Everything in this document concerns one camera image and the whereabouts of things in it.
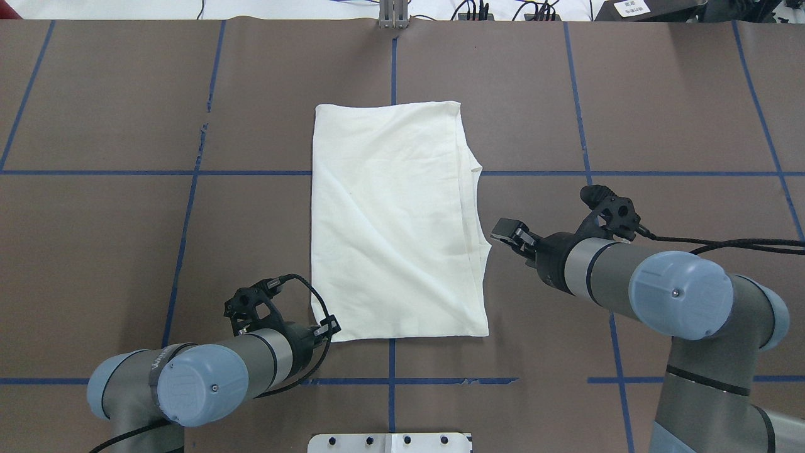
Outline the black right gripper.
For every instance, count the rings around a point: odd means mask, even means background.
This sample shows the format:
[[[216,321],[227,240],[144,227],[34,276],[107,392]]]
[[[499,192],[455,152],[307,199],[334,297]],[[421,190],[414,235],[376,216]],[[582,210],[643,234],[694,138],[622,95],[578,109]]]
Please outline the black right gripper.
[[[516,253],[525,258],[547,286],[569,291],[564,271],[567,259],[576,245],[589,238],[612,241],[615,236],[632,241],[641,230],[641,217],[636,214],[630,198],[619,197],[603,184],[589,184],[580,190],[580,198],[591,210],[575,232],[557,232],[541,238],[535,236],[523,221],[500,218],[491,232],[491,238],[516,247]]]

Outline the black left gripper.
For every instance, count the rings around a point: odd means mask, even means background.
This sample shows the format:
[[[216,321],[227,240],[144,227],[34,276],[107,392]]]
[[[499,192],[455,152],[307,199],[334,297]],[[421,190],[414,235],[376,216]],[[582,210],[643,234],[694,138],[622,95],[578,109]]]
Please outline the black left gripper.
[[[319,340],[331,340],[341,330],[336,316],[326,316],[318,327],[284,319],[273,302],[274,296],[293,276],[261,280],[239,288],[224,302],[224,316],[230,319],[233,335],[253,333],[264,341],[273,356],[273,381],[285,381],[302,372],[313,359]]]

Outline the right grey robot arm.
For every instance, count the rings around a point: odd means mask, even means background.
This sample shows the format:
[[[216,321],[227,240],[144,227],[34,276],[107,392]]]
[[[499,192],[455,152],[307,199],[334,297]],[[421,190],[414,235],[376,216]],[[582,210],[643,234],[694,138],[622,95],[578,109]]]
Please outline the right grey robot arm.
[[[696,240],[697,249],[652,250],[630,198],[602,184],[580,190],[589,215],[575,232],[540,236],[501,218],[491,236],[525,258],[547,286],[627,316],[672,339],[652,452],[802,452],[803,419],[754,405],[757,358],[791,327],[787,304],[748,276],[702,255],[747,249],[802,255],[797,240]]]

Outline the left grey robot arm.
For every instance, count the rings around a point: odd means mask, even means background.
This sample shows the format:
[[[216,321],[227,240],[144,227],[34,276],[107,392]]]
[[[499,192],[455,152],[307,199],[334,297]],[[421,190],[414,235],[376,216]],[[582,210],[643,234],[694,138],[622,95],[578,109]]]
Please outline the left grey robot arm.
[[[318,301],[317,324],[284,319],[273,299],[299,281]],[[308,280],[287,274],[239,288],[224,303],[231,338],[176,342],[103,361],[89,378],[93,415],[110,422],[111,439],[93,450],[183,452],[184,430],[225,418],[244,402],[294,389],[324,362],[340,322]]]

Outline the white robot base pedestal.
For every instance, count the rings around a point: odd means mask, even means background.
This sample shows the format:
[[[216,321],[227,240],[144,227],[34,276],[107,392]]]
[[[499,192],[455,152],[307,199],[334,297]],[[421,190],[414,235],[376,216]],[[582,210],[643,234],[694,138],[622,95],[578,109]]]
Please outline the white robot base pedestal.
[[[472,436],[460,432],[332,433],[315,435],[308,452],[472,452]]]

